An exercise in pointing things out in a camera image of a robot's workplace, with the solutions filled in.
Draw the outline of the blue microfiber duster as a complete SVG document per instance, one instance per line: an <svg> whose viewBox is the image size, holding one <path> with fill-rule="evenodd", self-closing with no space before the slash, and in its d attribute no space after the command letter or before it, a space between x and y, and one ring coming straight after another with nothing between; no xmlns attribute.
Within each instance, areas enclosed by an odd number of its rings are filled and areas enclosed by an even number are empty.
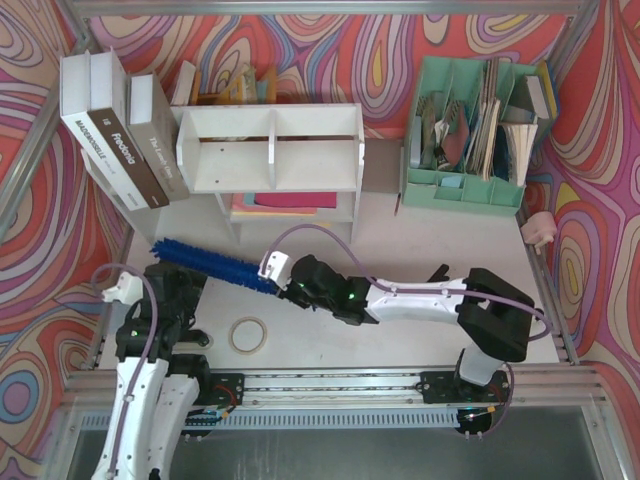
<svg viewBox="0 0 640 480"><path fill-rule="evenodd" d="M156 241L151 252L160 260L196 270L209 277L267 295L277 294L278 288L258 275L258 264L169 238Z"/></svg>

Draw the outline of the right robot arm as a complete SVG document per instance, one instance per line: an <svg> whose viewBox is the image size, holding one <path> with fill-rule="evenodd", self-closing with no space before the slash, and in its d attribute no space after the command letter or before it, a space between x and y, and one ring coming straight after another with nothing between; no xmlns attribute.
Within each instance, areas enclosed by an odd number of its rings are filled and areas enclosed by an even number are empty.
<svg viewBox="0 0 640 480"><path fill-rule="evenodd" d="M471 344L460 353L455 375L467 384L484 387L504 364L527 357L535 303L484 268L462 279L397 283L345 277L311 254L294 261L276 251L261 276L275 283L279 297L351 326L411 320L461 328Z"/></svg>

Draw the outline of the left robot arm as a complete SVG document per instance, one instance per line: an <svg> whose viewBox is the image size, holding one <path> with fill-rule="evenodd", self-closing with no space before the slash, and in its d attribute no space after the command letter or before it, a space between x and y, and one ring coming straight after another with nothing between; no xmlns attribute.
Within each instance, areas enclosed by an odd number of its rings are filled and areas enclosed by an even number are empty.
<svg viewBox="0 0 640 480"><path fill-rule="evenodd" d="M195 320L206 275L160 262L119 270L102 301L128 306L116 332L116 392L96 479L166 479L188 414L212 385L202 354L177 353Z"/></svg>

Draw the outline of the white wooden bookshelf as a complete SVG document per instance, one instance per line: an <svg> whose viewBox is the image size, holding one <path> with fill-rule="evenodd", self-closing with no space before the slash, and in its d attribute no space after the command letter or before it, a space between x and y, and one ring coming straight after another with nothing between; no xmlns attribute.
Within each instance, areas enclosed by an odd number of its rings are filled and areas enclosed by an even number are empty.
<svg viewBox="0 0 640 480"><path fill-rule="evenodd" d="M219 219L239 241L244 225L315 223L354 240L365 164L358 104L176 107L177 164L192 195L215 200ZM312 215L249 213L243 194L336 194Z"/></svg>

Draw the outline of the black stapler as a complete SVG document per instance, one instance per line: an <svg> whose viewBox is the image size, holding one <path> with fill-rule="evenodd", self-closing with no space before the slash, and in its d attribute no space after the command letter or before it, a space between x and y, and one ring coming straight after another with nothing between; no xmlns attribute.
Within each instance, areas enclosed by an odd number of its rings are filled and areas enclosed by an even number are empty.
<svg viewBox="0 0 640 480"><path fill-rule="evenodd" d="M207 349L213 345L212 337L206 332L195 329L180 333L179 339L174 348L176 350Z"/></svg>

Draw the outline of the masking tape roll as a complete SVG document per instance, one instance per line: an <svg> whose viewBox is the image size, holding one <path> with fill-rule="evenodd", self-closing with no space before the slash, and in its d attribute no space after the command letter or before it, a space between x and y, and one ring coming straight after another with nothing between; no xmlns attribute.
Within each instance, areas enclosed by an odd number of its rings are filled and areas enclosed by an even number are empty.
<svg viewBox="0 0 640 480"><path fill-rule="evenodd" d="M240 355L253 355L266 344L266 324L255 317L245 317L233 323L228 332L231 349Z"/></svg>

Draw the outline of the stack of coloured paper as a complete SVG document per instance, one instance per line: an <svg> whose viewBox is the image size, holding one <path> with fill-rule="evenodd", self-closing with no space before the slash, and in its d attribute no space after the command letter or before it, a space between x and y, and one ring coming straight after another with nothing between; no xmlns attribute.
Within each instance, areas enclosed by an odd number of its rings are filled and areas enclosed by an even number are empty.
<svg viewBox="0 0 640 480"><path fill-rule="evenodd" d="M336 192L235 193L232 212L237 215L311 216L337 207Z"/></svg>

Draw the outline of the red pencil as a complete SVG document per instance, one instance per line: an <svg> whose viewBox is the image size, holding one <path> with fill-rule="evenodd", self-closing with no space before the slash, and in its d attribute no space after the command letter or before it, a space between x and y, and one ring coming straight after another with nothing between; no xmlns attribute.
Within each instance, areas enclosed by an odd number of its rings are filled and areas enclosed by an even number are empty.
<svg viewBox="0 0 640 480"><path fill-rule="evenodd" d="M399 207L401 204L401 197L402 197L401 192L398 192L396 196L395 205L394 205L394 212L393 212L394 217L398 215Z"/></svg>

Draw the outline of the taupe book Lonely Ones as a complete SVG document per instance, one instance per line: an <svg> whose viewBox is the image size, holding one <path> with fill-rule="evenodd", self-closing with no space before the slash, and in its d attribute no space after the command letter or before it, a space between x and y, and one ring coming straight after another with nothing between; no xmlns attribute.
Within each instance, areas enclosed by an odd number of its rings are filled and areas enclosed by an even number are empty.
<svg viewBox="0 0 640 480"><path fill-rule="evenodd" d="M155 74L130 78L128 116L129 131L168 200L187 199L175 152L179 126Z"/></svg>

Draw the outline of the brown book Fredonia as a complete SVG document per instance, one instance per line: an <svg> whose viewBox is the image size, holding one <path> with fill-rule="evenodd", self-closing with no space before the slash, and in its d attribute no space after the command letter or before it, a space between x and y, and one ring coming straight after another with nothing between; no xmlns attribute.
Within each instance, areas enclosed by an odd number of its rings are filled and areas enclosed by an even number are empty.
<svg viewBox="0 0 640 480"><path fill-rule="evenodd" d="M146 208L167 206L167 196L127 128L128 78L113 51L90 56L90 88L89 116L147 202Z"/></svg>

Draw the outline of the mint green desk organizer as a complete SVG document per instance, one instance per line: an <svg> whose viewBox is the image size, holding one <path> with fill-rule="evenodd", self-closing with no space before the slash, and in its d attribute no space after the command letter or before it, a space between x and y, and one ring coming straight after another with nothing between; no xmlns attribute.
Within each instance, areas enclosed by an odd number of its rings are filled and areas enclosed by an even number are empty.
<svg viewBox="0 0 640 480"><path fill-rule="evenodd" d="M404 140L404 205L513 216L559 114L546 62L427 56Z"/></svg>

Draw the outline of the pink piggy figure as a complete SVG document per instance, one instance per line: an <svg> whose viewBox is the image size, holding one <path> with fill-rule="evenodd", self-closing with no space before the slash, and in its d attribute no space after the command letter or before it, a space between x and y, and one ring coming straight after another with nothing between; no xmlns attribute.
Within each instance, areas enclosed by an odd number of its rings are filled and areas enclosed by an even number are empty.
<svg viewBox="0 0 640 480"><path fill-rule="evenodd" d="M552 243L557 234L557 226L554 215L549 211L540 211L530 216L521 226L521 234L526 244L532 245L537 254L549 243Z"/></svg>

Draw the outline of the white book Mademoiselle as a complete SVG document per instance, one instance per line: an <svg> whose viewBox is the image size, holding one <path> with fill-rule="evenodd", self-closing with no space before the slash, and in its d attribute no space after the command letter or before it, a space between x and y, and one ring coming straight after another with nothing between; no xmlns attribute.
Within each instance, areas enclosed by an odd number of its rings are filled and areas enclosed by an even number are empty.
<svg viewBox="0 0 640 480"><path fill-rule="evenodd" d="M92 169L100 172L107 192L116 194L129 210L146 208L147 202L89 116L90 93L90 54L62 57L59 74L61 120L92 160Z"/></svg>

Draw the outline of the black mounting rail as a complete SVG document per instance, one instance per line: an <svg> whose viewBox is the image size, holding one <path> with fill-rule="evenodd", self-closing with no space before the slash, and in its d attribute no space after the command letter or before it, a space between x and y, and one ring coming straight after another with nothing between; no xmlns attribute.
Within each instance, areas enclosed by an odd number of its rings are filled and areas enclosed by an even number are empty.
<svg viewBox="0 0 640 480"><path fill-rule="evenodd" d="M424 404L502 403L509 394L504 371L493 375L487 386L474 386L455 378L451 370L213 370L204 392L209 404L218 397L230 402L228 391L239 405L256 405L268 399L283 402L318 401L332 398L364 400L417 397Z"/></svg>

